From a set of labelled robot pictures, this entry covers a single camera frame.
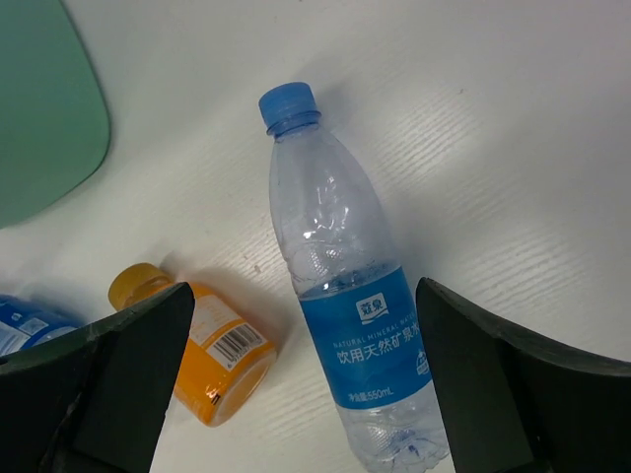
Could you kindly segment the small orange juice bottle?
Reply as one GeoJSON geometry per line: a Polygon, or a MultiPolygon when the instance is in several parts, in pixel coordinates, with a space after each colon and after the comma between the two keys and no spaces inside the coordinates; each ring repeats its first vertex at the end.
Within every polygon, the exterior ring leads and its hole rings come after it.
{"type": "Polygon", "coordinates": [[[195,304],[174,395],[201,423],[218,427],[258,388],[277,351],[213,289],[189,286],[195,304]]]}

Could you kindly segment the white-cap blue-label drink bottle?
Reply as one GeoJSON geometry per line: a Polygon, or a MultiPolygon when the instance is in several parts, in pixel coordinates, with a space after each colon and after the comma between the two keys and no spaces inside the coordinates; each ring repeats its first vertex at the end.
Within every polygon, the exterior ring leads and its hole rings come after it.
{"type": "Polygon", "coordinates": [[[70,333],[82,324],[41,304],[1,295],[1,355],[46,343],[70,333]]]}

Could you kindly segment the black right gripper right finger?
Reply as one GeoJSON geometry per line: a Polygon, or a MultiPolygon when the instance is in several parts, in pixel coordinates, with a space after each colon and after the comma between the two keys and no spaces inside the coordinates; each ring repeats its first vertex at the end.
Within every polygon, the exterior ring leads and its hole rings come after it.
{"type": "Polygon", "coordinates": [[[423,278],[418,318],[457,472],[627,472],[630,365],[423,278]]]}

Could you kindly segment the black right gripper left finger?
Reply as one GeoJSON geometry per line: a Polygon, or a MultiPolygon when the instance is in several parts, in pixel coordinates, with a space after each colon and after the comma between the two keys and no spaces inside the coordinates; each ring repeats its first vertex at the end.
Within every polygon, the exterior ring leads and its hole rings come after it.
{"type": "Polygon", "coordinates": [[[2,471],[149,471],[193,310],[177,283],[2,357],[2,471]]]}

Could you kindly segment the blue-cap blue-label water bottle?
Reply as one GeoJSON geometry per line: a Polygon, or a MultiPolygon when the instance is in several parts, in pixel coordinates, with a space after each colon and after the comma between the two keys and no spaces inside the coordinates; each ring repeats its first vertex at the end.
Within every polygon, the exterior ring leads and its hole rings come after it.
{"type": "Polygon", "coordinates": [[[258,106],[274,141],[273,229],[350,448],[370,472],[426,472],[450,449],[379,197],[309,85],[258,106]]]}

